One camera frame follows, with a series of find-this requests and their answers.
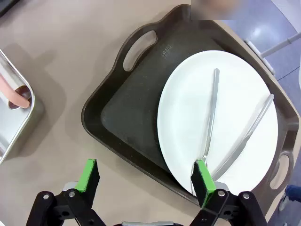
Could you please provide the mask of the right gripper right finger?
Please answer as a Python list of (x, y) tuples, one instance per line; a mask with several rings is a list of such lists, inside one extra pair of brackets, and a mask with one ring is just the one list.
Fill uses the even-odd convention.
[(220, 218), (231, 226), (268, 226), (255, 195), (249, 191), (233, 195), (216, 188), (202, 160), (194, 162), (190, 179), (201, 207), (190, 226), (214, 226)]

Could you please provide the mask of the person in blue jeans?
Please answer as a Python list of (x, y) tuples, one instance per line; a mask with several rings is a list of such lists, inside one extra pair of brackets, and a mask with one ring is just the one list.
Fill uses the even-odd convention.
[(285, 193), (281, 198), (278, 210), (283, 211), (289, 201), (297, 201), (301, 203), (301, 186), (287, 185)]

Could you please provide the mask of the white table leg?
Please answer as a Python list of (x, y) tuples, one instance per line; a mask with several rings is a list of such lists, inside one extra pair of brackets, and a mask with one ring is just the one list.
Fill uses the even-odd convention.
[(301, 39), (301, 32), (296, 33), (295, 35), (287, 38), (283, 42), (281, 42), (263, 52), (260, 52), (258, 50), (258, 48), (250, 40), (244, 40), (244, 42), (257, 55), (257, 57), (264, 63), (264, 65), (268, 68), (268, 70), (272, 73), (272, 75), (275, 75), (275, 70), (271, 66), (271, 64), (266, 60), (266, 57), (272, 55), (273, 53), (283, 49), (284, 47), (286, 47), (288, 45), (291, 45), (293, 42), (295, 42), (299, 39)]

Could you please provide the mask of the silver fork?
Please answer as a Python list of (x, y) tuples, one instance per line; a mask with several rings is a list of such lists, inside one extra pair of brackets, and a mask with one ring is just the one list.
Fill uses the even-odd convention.
[(215, 111), (217, 104), (217, 95), (218, 95), (218, 86), (219, 86), (219, 76), (220, 70), (218, 68), (214, 69), (214, 79), (213, 79), (213, 87), (212, 94), (210, 100), (210, 111), (209, 111), (209, 119), (208, 119), (208, 129), (207, 129), (207, 137), (206, 137), (206, 146), (203, 155), (200, 155), (197, 160), (202, 160), (207, 167), (207, 157), (210, 149), (214, 119), (215, 119)]

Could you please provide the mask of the silver table knife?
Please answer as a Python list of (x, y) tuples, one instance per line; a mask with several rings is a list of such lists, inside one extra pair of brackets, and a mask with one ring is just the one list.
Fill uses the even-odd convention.
[(240, 156), (240, 154), (244, 150), (247, 142), (249, 141), (250, 137), (256, 130), (257, 126), (259, 125), (259, 123), (261, 122), (265, 113), (267, 112), (268, 108), (270, 107), (271, 103), (273, 102), (273, 99), (274, 99), (273, 94), (270, 94), (267, 97), (261, 111), (258, 113), (256, 119), (253, 121), (251, 126), (248, 128), (248, 131), (240, 139), (240, 141), (235, 146), (235, 148), (218, 165), (217, 170), (212, 175), (213, 181), (217, 181), (230, 168), (230, 166), (235, 162), (235, 160)]

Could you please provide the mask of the steel rectangular container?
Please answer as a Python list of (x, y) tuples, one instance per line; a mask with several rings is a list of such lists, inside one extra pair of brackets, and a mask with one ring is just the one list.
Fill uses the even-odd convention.
[(30, 102), (28, 108), (17, 107), (0, 92), (0, 164), (13, 152), (32, 111), (34, 94), (28, 81), (0, 49), (0, 73), (11, 88)]

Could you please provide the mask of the dark brown serving tray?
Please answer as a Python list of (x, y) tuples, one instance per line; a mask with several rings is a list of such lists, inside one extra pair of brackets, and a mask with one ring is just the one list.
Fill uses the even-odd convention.
[(192, 21), (190, 5), (174, 7), (137, 28), (81, 113), (84, 129), (119, 157), (188, 201), (197, 199), (175, 180), (159, 149), (159, 96), (172, 70), (199, 50), (225, 50), (250, 63), (276, 96), (278, 142), (272, 164), (253, 193), (267, 211), (284, 189), (301, 149), (301, 116), (259, 58), (225, 23)]

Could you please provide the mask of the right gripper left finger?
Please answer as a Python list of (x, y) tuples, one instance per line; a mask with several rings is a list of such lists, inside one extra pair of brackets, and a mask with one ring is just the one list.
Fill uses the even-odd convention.
[(92, 209), (99, 180), (96, 159), (87, 160), (74, 188), (58, 195), (50, 191), (37, 194), (26, 226), (62, 226), (68, 219), (74, 219), (79, 226), (106, 226)]

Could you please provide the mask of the white dinner plate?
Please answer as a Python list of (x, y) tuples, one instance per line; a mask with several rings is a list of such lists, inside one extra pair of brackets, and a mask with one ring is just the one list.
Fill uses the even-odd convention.
[[(207, 158), (210, 174), (235, 149), (270, 96), (249, 63), (221, 50), (196, 53), (171, 73), (158, 106), (158, 140), (172, 175), (190, 193), (193, 163), (205, 151), (215, 69), (220, 76)], [(239, 157), (218, 181), (235, 195), (253, 190), (271, 166), (277, 140), (277, 113), (271, 103)]]

